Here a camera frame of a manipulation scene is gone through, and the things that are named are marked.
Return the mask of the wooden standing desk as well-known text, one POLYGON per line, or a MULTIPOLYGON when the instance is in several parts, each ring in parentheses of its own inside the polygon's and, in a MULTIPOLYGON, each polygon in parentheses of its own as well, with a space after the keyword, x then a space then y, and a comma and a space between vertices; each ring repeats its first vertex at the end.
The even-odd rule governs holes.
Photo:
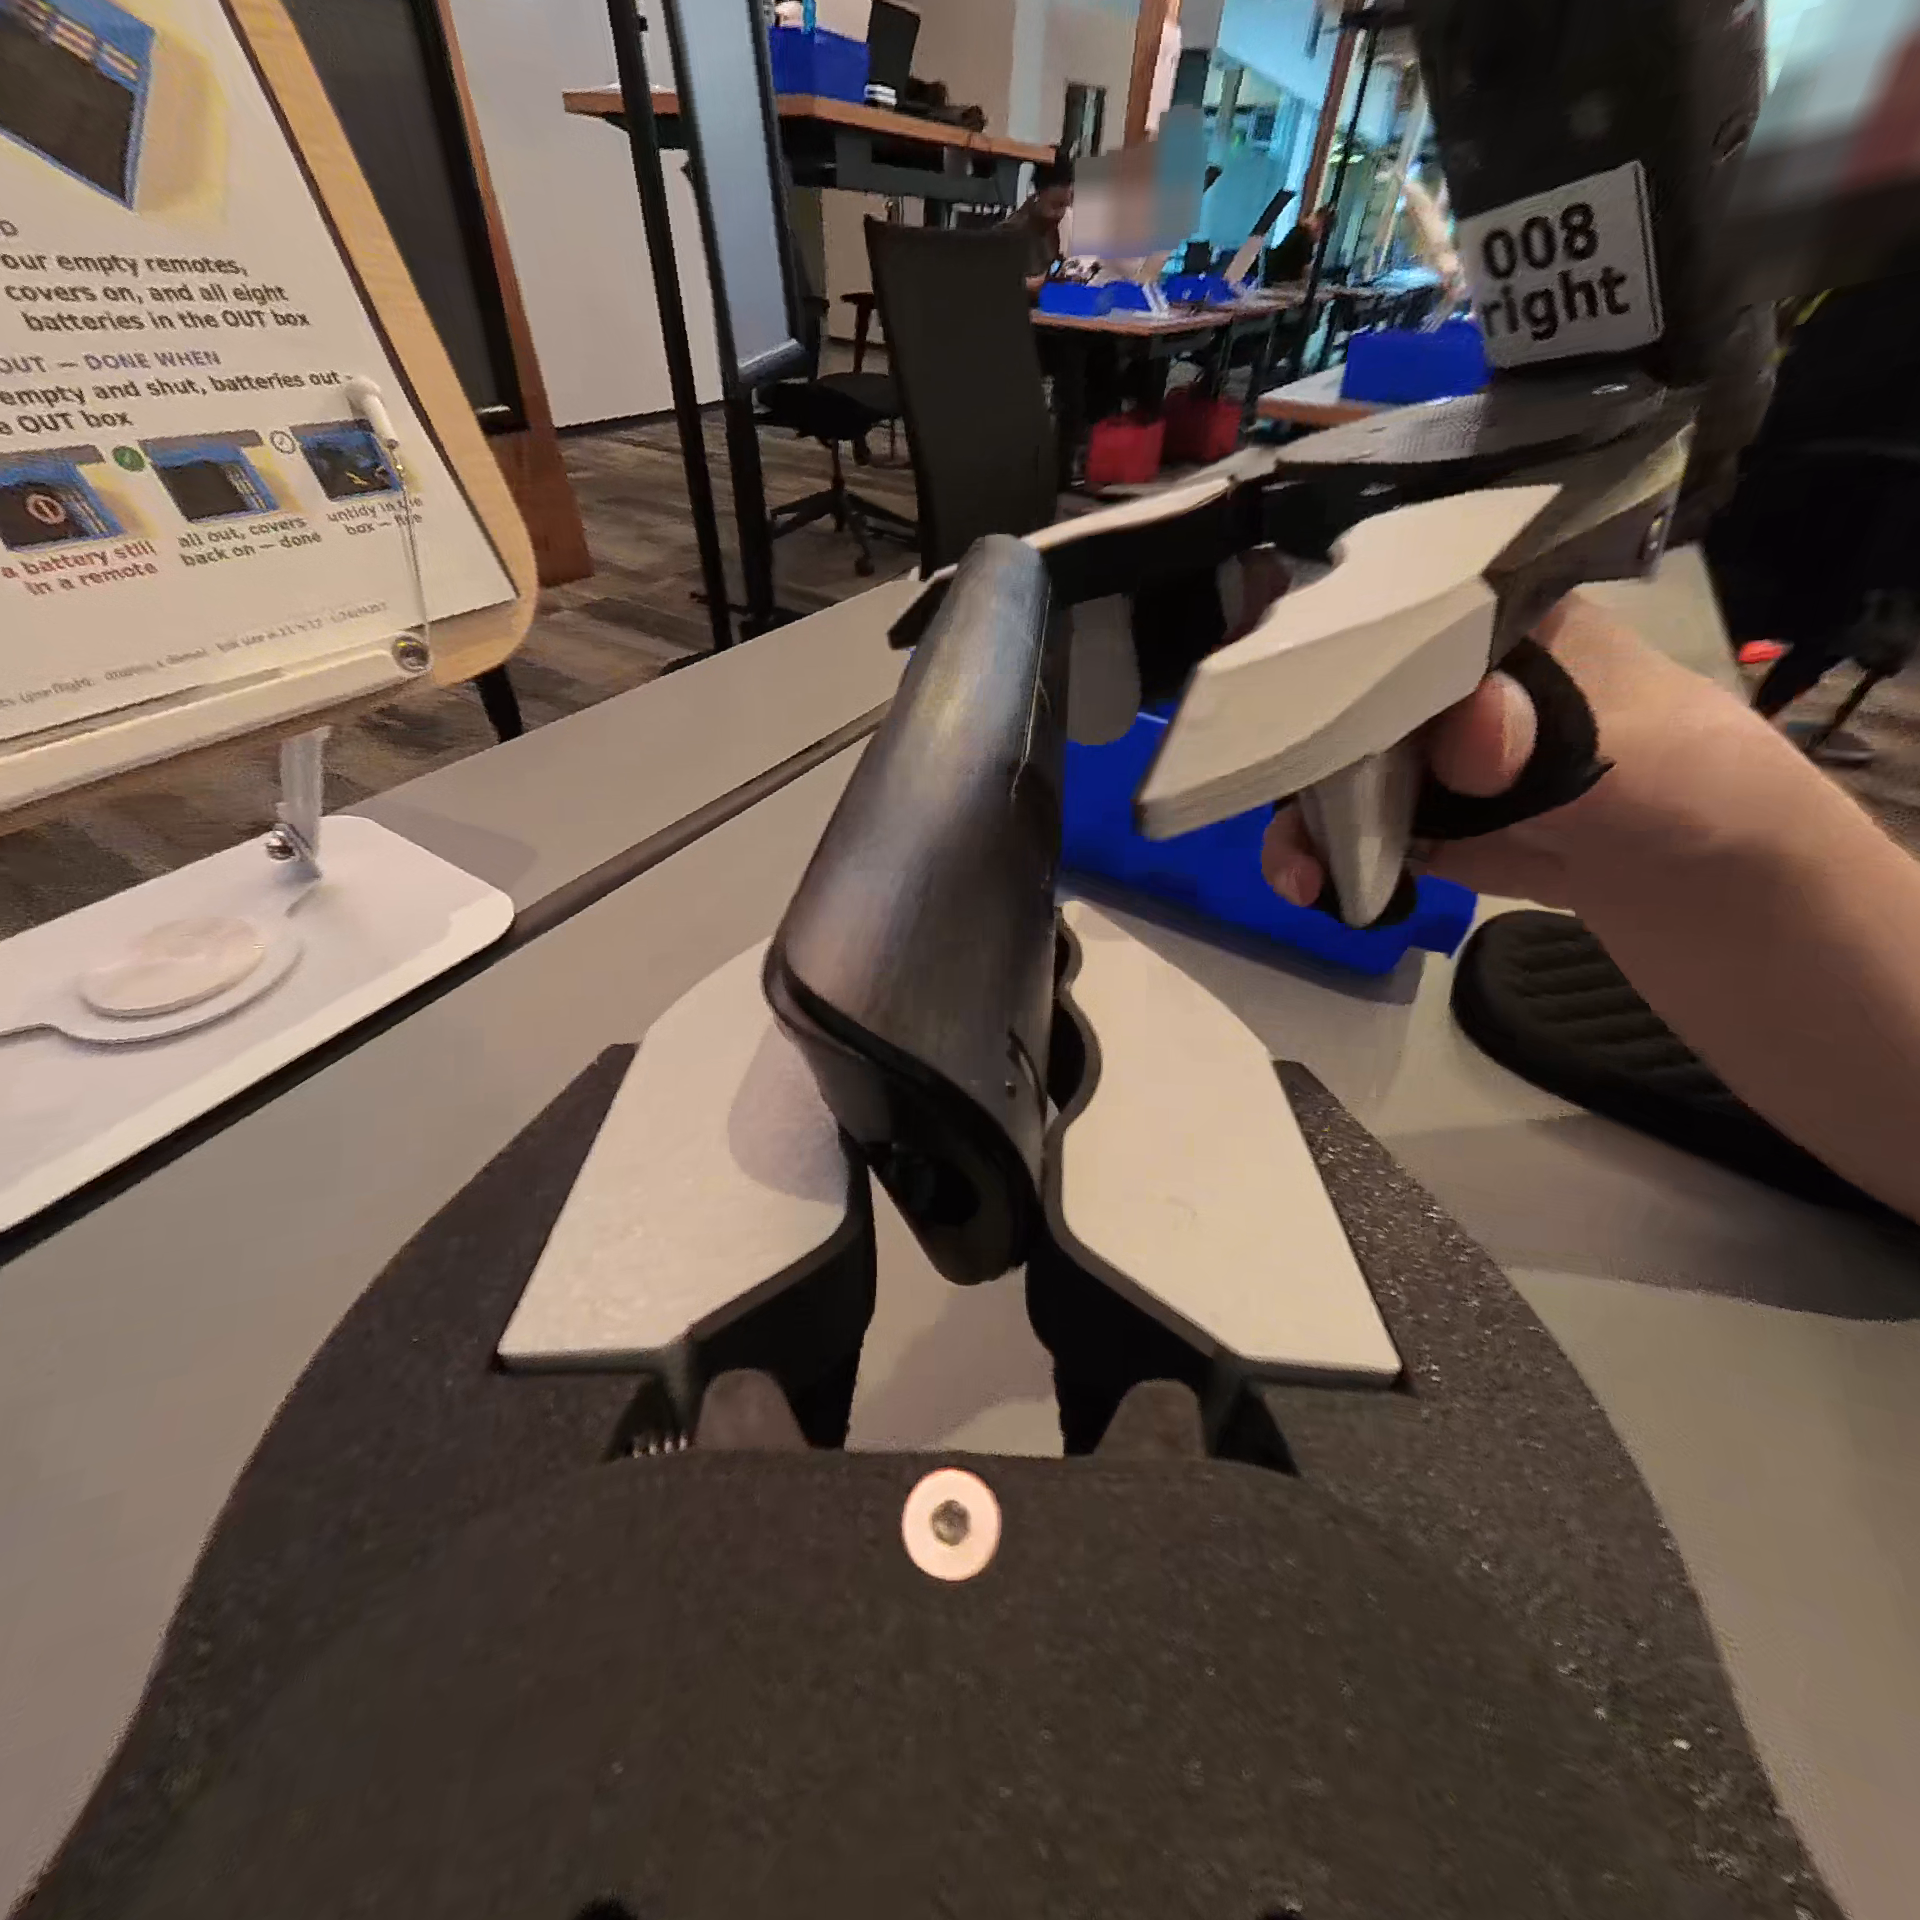
POLYGON ((1054 146, 865 104, 775 94, 771 112, 771 136, 750 130, 743 155, 725 155, 722 136, 701 130, 675 92, 652 92, 657 148, 713 162, 720 184, 773 175, 786 187, 920 200, 933 207, 933 222, 946 208, 1009 208, 1026 170, 1056 155, 1054 146))

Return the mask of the whiteboard on black stand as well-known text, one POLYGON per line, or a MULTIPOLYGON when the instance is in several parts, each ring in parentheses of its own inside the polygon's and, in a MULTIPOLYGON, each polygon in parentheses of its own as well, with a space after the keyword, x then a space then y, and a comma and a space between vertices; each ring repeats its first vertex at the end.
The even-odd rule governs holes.
POLYGON ((708 462, 708 414, 693 371, 674 244, 641 5, 608 3, 618 80, 611 121, 625 134, 659 345, 678 429, 700 596, 715 652, 792 620, 773 586, 769 511, 755 431, 755 395, 806 366, 803 314, 788 231, 781 153, 761 13, 750 3, 665 3, 678 150, 695 212, 727 443, 741 602, 729 594, 708 462))

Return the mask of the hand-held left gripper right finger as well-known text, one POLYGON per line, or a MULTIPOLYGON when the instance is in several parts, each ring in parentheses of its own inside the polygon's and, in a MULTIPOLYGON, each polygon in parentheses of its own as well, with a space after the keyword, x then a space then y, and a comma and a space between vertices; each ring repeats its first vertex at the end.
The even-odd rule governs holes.
POLYGON ((1057 918, 1049 1242, 1230 1381, 1391 1388, 1402 1356, 1255 1033, 1081 900, 1057 918))

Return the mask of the small blue bin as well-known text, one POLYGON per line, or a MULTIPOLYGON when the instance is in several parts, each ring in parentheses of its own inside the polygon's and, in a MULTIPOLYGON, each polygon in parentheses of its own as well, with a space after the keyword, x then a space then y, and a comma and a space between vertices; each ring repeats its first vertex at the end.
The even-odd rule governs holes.
POLYGON ((865 40, 827 29, 773 24, 768 32, 769 74, 781 99, 862 107, 871 78, 865 40))

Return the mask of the person's right forearm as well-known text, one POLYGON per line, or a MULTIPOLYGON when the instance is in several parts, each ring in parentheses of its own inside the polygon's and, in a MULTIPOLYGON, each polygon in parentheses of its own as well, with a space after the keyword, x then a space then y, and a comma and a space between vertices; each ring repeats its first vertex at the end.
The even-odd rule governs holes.
POLYGON ((1730 1068, 1782 1135, 1908 1222, 1917 1216, 1917 868, 1765 727, 1742 727, 1743 1031, 1730 1068))

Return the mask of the black high-back office chair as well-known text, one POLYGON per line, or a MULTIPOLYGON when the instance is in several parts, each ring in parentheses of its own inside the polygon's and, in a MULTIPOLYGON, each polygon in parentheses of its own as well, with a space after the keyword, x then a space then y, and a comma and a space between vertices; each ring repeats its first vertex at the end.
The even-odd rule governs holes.
POLYGON ((1057 438, 1017 228, 865 221, 889 378, 915 481, 920 574, 1057 514, 1057 438))

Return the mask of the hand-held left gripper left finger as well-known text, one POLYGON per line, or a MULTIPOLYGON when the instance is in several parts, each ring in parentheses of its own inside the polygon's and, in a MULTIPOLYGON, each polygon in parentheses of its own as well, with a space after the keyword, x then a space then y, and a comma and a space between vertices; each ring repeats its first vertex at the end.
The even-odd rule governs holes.
POLYGON ((674 1363, 871 1240, 865 1169, 740 951, 641 1034, 498 1337, 516 1375, 674 1363))

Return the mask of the black framed board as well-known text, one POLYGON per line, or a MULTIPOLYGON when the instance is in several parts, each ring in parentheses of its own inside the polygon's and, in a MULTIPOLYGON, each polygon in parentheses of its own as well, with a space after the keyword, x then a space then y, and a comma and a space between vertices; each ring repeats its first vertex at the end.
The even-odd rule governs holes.
POLYGON ((524 429, 507 304, 453 50, 433 3, 287 3, 462 392, 490 436, 524 429))

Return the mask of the black low office chair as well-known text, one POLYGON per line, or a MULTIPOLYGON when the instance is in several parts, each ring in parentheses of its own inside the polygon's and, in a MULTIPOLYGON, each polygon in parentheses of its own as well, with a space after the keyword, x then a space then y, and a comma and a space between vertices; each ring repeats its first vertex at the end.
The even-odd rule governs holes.
POLYGON ((875 574, 875 541, 891 541, 913 554, 920 551, 915 521, 853 493, 846 462, 846 457, 858 466, 869 462, 868 436, 881 426, 900 424, 900 397, 887 375, 825 372, 822 350, 827 302, 818 294, 801 294, 799 313, 803 375, 758 390, 755 424, 816 445, 827 458, 827 484, 769 507, 768 535, 777 543, 806 526, 830 522, 850 541, 853 573, 865 580, 875 574))

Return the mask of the blue plastic bin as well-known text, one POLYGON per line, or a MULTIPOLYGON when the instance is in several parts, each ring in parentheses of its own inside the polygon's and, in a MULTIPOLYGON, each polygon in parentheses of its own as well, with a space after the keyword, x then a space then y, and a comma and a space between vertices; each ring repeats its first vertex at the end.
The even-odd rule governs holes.
POLYGON ((1113 741, 1065 744, 1061 868, 1068 877, 1171 910, 1208 933, 1283 948, 1360 978, 1383 978, 1407 956, 1450 958, 1463 947, 1480 900, 1443 878, 1422 877, 1405 916, 1370 929, 1277 897, 1261 873, 1266 808, 1177 839, 1146 839, 1135 827, 1133 798, 1169 719, 1168 705, 1147 707, 1113 741))

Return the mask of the black remote control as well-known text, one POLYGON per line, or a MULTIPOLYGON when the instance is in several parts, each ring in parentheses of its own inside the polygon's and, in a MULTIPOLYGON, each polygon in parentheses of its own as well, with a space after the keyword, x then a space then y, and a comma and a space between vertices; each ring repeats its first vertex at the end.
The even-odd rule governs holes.
POLYGON ((947 1284, 1042 1220, 1068 638, 1044 554, 944 583, 761 968, 841 1139, 947 1284))

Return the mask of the black wrist rest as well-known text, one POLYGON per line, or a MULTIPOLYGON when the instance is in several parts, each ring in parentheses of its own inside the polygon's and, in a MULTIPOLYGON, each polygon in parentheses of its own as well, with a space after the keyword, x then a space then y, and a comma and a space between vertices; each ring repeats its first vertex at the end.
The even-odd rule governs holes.
POLYGON ((1743 1104, 1576 918, 1519 908, 1477 924, 1453 958, 1450 1010, 1480 1054, 1536 1093, 1759 1188, 1894 1220, 1743 1104))

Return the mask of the wooden work table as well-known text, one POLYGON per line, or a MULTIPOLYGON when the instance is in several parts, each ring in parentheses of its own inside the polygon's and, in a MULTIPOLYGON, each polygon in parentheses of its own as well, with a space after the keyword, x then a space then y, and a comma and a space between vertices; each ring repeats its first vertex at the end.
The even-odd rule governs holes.
POLYGON ((1241 405, 1241 443, 1258 403, 1299 345, 1312 309, 1301 290, 1253 292, 1211 304, 1163 310, 1111 306, 1061 310, 1039 302, 1030 317, 1061 493, 1096 495, 1084 484, 1092 423, 1122 413, 1159 417, 1169 390, 1201 383, 1214 397, 1241 405))

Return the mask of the white tablet stand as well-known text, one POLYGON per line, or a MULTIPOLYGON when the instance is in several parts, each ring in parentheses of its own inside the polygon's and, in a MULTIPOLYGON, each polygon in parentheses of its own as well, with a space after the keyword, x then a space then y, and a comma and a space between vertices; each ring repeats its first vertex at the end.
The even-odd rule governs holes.
POLYGON ((3 451, 3 820, 273 736, 273 827, 3 939, 3 1231, 498 941, 506 897, 329 824, 328 727, 531 620, 470 409, 369 347, 36 352, 3 451))

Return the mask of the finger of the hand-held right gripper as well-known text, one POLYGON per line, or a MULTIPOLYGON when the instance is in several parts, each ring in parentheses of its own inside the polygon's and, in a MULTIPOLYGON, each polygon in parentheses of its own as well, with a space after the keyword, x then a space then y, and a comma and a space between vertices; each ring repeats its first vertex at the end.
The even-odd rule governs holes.
POLYGON ((1063 519, 1017 547, 1048 568, 1065 625, 1065 736, 1105 748, 1142 711, 1179 698, 1192 671, 1240 638, 1277 591, 1277 561, 1260 545, 1260 483, 1195 478, 1063 519))
POLYGON ((1558 484, 1457 493, 1358 522, 1330 570, 1190 675, 1133 796, 1166 843, 1277 804, 1400 748, 1487 675, 1485 570, 1558 484))

